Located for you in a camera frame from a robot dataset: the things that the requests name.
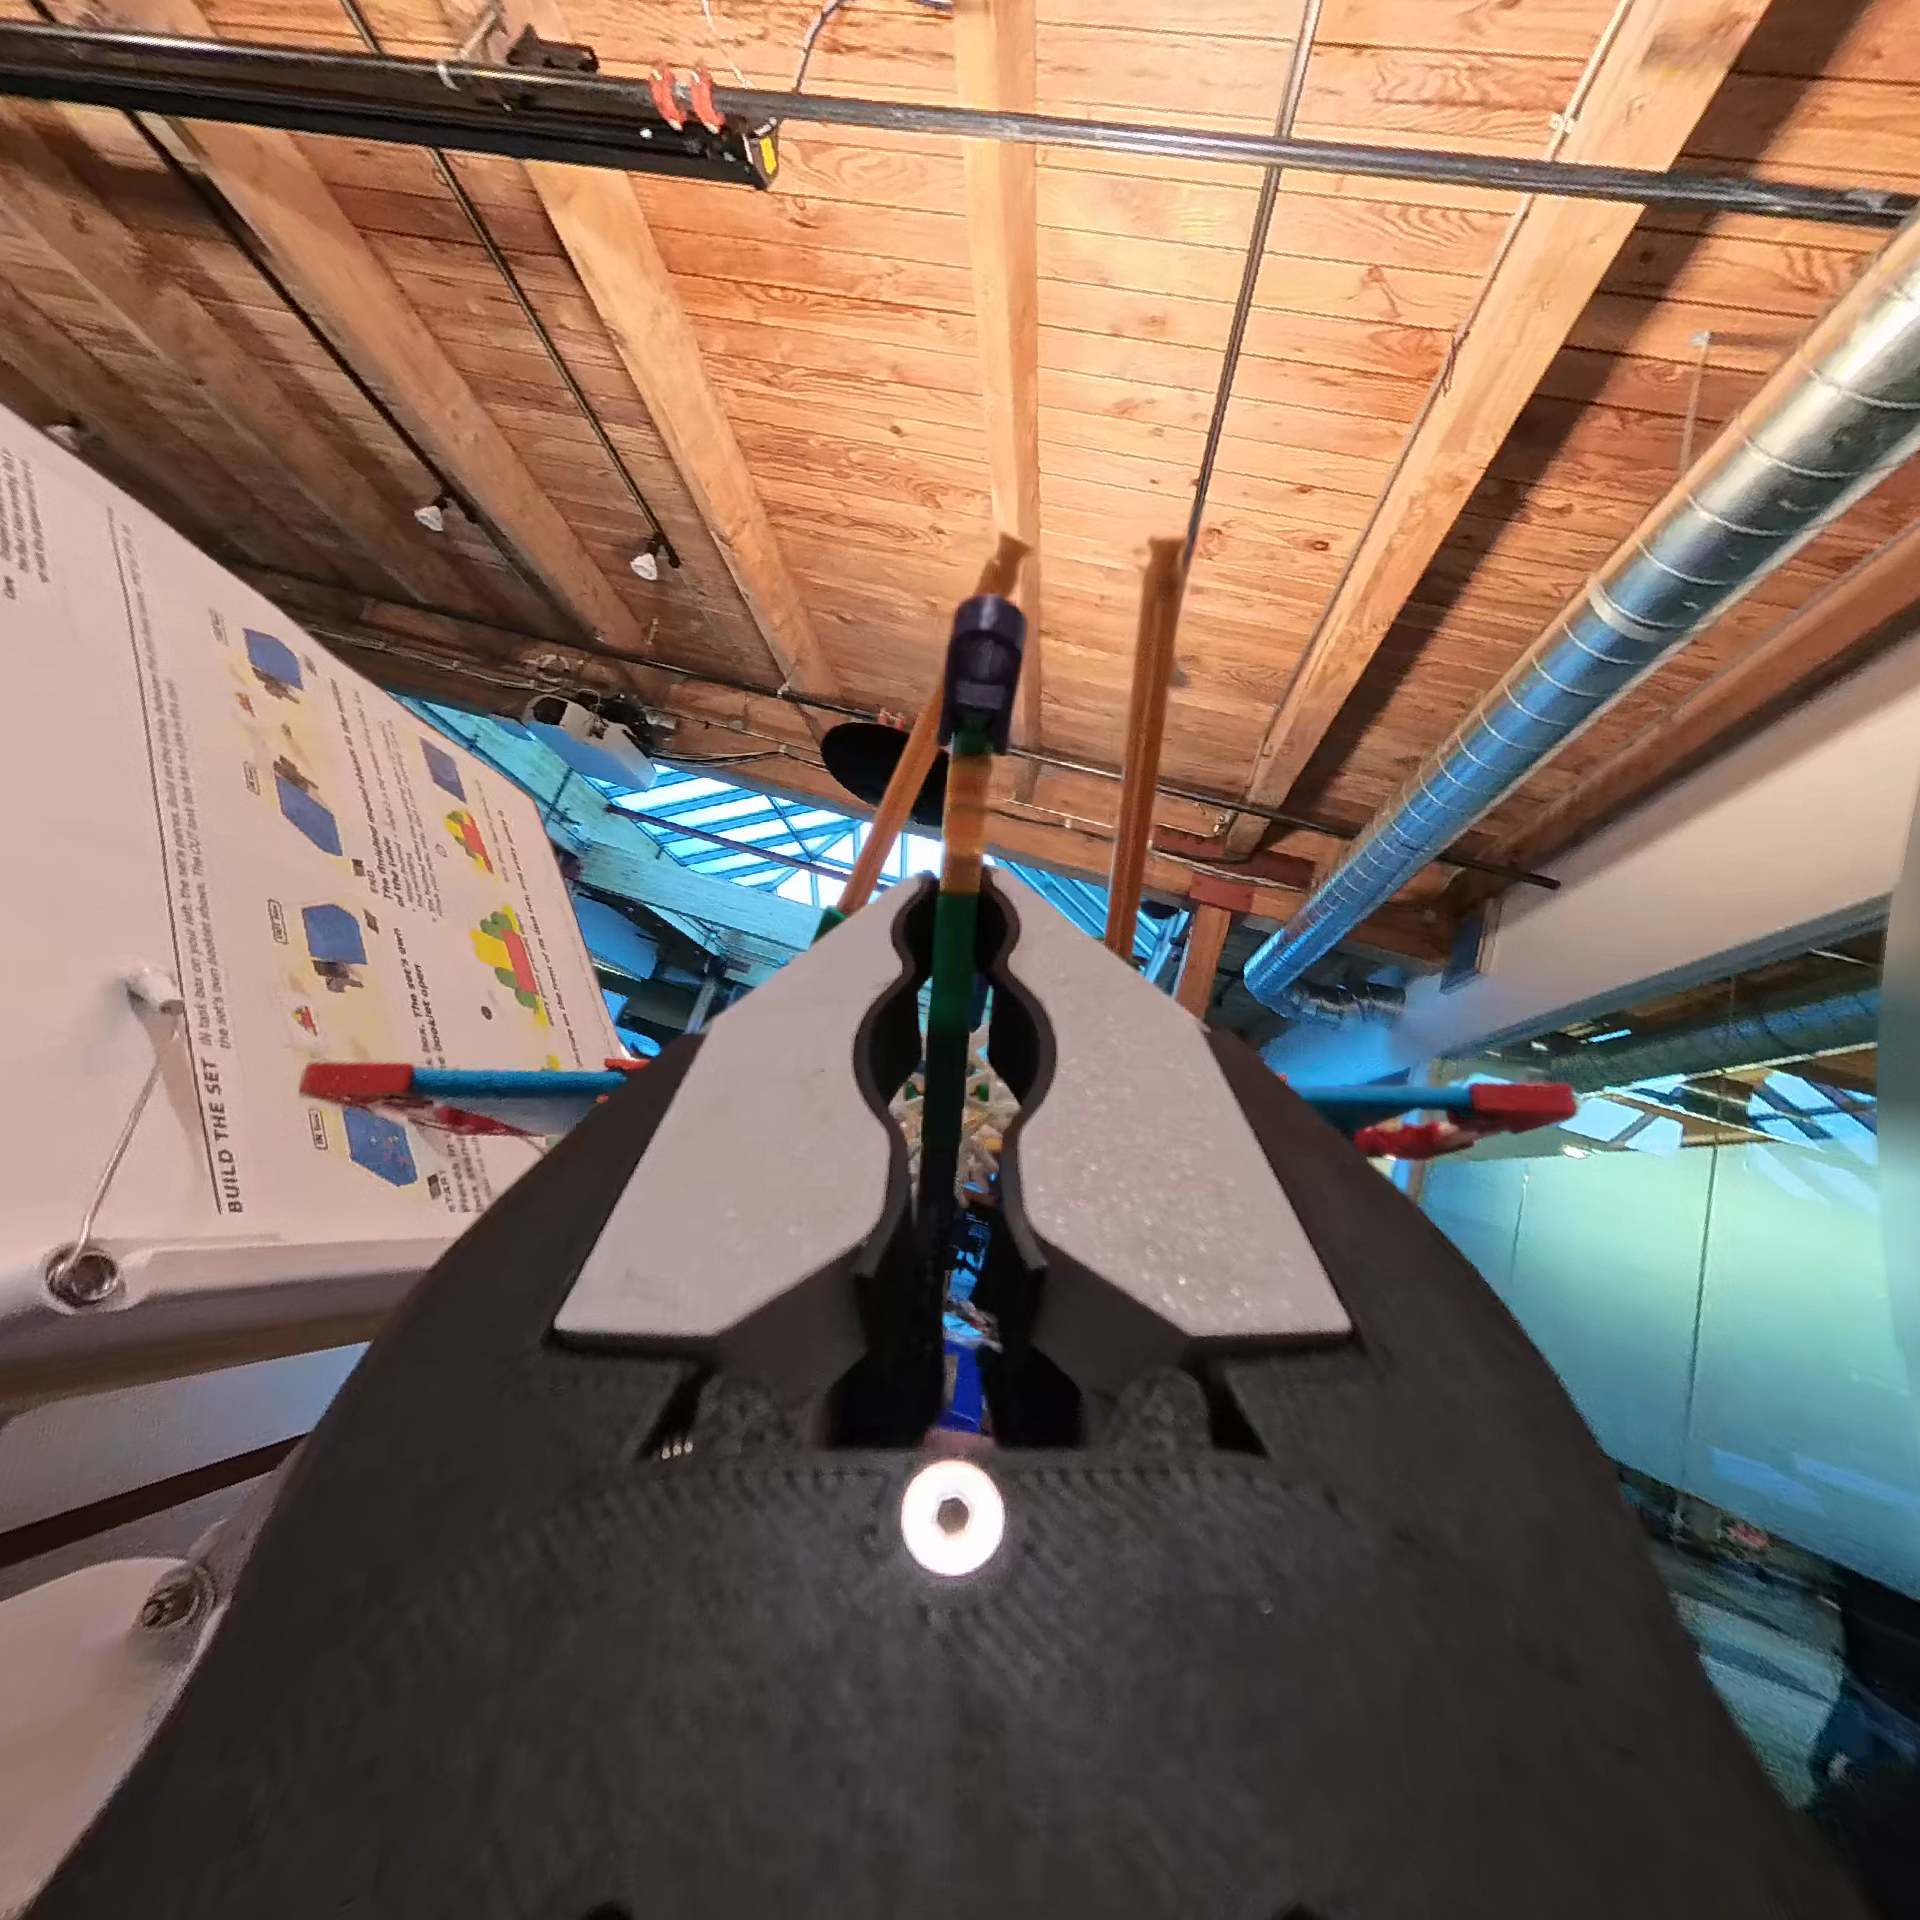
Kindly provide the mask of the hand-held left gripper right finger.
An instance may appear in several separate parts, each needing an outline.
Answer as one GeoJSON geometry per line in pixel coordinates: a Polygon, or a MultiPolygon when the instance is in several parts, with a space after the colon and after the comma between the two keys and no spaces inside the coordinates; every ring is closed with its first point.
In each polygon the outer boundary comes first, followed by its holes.
{"type": "Polygon", "coordinates": [[[1354,1321],[1204,1027],[1020,880],[980,887],[988,1059],[1016,1095],[988,1411],[1075,1443],[1160,1368],[1344,1345],[1354,1321]]]}

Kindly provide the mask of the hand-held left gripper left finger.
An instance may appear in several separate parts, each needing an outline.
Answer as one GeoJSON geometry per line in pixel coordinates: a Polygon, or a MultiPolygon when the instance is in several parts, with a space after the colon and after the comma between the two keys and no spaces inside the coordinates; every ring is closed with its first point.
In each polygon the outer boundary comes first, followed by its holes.
{"type": "Polygon", "coordinates": [[[930,880],[700,1037],[553,1329],[709,1360],[850,1444],[930,1425],[930,1281],[892,1101],[924,1053],[930,880]]]}

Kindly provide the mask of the colourful toy construction model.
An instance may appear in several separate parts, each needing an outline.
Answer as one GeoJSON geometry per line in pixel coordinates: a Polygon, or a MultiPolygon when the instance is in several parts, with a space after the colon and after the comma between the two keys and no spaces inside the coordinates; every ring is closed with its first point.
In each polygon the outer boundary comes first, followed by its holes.
{"type": "MultiPolygon", "coordinates": [[[[973,1085],[979,1006],[977,934],[986,876],[986,806],[997,756],[1008,752],[1024,662],[1024,615],[1008,593],[1024,545],[1004,536],[977,591],[952,620],[944,676],[913,727],[887,780],[873,827],[899,827],[936,761],[947,765],[939,892],[907,926],[929,934],[922,963],[929,1011],[920,1052],[915,1230],[927,1281],[948,1299],[953,1220],[973,1085]]],[[[556,1136],[569,1119],[537,1119],[545,1079],[536,1072],[425,1069],[396,1062],[314,1062],[299,1091],[345,1110],[396,1110],[460,1136],[556,1136]]],[[[1560,1084],[1473,1084],[1435,1095],[1309,1095],[1367,1157],[1431,1160],[1482,1139],[1571,1119],[1578,1096],[1560,1084]]]]}

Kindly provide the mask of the white ceiling device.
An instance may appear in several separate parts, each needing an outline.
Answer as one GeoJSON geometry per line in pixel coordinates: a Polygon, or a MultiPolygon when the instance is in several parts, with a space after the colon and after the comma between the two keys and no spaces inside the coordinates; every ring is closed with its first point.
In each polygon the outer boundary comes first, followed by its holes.
{"type": "Polygon", "coordinates": [[[655,737],[631,701],[589,704],[545,692],[523,707],[519,721],[581,776],[620,792],[643,792],[657,781],[655,737]]]}

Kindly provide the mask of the white tilted reading stand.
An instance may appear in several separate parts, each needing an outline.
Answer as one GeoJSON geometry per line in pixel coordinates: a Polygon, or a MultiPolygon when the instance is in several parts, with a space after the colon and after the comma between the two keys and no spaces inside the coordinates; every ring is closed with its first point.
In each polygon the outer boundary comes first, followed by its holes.
{"type": "Polygon", "coordinates": [[[107,1241],[93,1217],[165,1065],[74,1235],[32,1260],[4,1248],[4,1528],[308,1432],[361,1341],[484,1211],[416,1239],[107,1241]]]}

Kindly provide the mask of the printed instruction sheet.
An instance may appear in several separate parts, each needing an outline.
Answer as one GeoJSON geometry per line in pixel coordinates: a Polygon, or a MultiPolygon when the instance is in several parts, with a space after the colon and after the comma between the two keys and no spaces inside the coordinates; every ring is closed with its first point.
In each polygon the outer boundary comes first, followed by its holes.
{"type": "Polygon", "coordinates": [[[2,446],[2,1196],[107,1241],[443,1236],[531,1163],[314,1062],[599,1069],[531,803],[27,423],[2,446]]]}

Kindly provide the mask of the metal ceiling pipe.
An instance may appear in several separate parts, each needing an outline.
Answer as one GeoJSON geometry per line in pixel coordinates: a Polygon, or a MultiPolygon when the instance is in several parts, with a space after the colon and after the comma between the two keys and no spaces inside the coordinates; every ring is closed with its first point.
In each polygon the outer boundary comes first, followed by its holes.
{"type": "Polygon", "coordinates": [[[729,113],[752,120],[971,136],[1040,148],[1245,164],[1417,184],[1469,184],[1536,198],[1700,208],[1799,223],[1896,229],[1916,213],[1916,193],[1880,184],[1829,188],[1751,175],[1700,175],[1479,150],[1455,152],[1291,135],[1135,126],[1045,112],[882,103],[752,87],[713,87],[711,97],[729,113]]]}

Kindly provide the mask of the silver ventilation duct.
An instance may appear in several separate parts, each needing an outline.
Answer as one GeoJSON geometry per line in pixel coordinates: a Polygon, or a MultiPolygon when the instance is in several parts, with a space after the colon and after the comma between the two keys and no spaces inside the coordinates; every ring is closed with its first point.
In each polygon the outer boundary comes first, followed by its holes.
{"type": "Polygon", "coordinates": [[[1417,870],[1919,444],[1909,220],[1243,968],[1271,1011],[1417,870]]]}

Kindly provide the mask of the black ceiling light rail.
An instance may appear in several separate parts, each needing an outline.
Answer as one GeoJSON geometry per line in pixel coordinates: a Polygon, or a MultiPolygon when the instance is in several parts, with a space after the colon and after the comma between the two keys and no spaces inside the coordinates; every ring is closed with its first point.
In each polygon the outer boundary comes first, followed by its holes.
{"type": "Polygon", "coordinates": [[[7,21],[2,92],[757,190],[780,167],[778,132],[724,117],[705,81],[682,101],[671,81],[603,78],[585,47],[531,32],[506,63],[474,63],[7,21]]]}

